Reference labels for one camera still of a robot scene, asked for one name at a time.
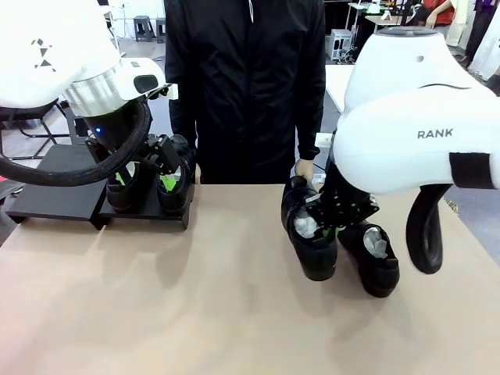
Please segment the red shirt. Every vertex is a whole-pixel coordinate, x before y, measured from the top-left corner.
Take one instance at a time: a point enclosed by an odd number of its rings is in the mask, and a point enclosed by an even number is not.
[[[423,6],[425,6],[432,12],[445,1],[446,0],[423,0]],[[454,15],[455,15],[455,8],[453,8],[452,5],[448,9],[437,15],[436,26],[449,25],[450,23],[452,23]]]

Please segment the jacket sleeve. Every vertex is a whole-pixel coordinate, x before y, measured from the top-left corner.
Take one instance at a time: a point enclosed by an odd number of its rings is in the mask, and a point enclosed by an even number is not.
[[[165,0],[166,22],[166,82],[178,84],[179,98],[170,100],[170,123],[174,134],[187,139],[195,146],[196,128],[193,111],[195,86],[193,59],[190,47],[188,25],[181,0]]]
[[[320,150],[314,145],[323,119],[325,93],[325,12],[323,1],[312,0],[309,29],[303,41],[295,82],[294,118],[301,159],[313,160]]]

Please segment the person's left hand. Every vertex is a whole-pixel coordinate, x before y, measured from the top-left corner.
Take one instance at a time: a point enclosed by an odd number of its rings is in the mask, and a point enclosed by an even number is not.
[[[428,17],[427,17],[427,21],[425,23],[425,26],[426,27],[430,27],[431,29],[434,29],[434,25],[436,24],[436,19],[437,19],[438,15],[434,12],[432,12]]]
[[[314,175],[314,162],[312,160],[299,159],[295,164],[295,176],[302,176],[307,181],[312,181]]]

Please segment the black hose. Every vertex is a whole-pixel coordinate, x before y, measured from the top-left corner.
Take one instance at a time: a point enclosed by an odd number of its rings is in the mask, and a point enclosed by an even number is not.
[[[0,158],[0,176],[25,184],[63,187],[93,184],[104,180],[129,163],[142,146],[151,126],[151,113],[145,102],[134,101],[128,105],[134,107],[134,113],[137,115],[134,119],[135,126],[123,145],[103,162],[82,170],[50,172],[21,166],[8,159]]]
[[[413,264],[420,272],[436,273],[443,263],[438,203],[450,187],[450,184],[422,186],[409,212],[406,245]]]

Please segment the black logo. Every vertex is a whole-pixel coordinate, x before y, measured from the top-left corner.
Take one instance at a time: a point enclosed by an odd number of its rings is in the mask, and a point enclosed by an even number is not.
[[[436,129],[436,130],[421,130],[417,134],[418,138],[446,138],[453,137],[453,128],[452,129]]]
[[[40,68],[42,66],[50,66],[52,68],[52,72],[55,72],[54,66],[52,66],[52,64],[45,59],[45,54],[47,53],[47,51],[50,48],[52,48],[52,46],[51,45],[44,45],[44,41],[42,41],[41,39],[32,41],[31,45],[34,45],[35,43],[40,48],[40,54],[41,54],[42,61],[41,61],[41,63],[35,65],[34,68],[38,69],[38,68]]]

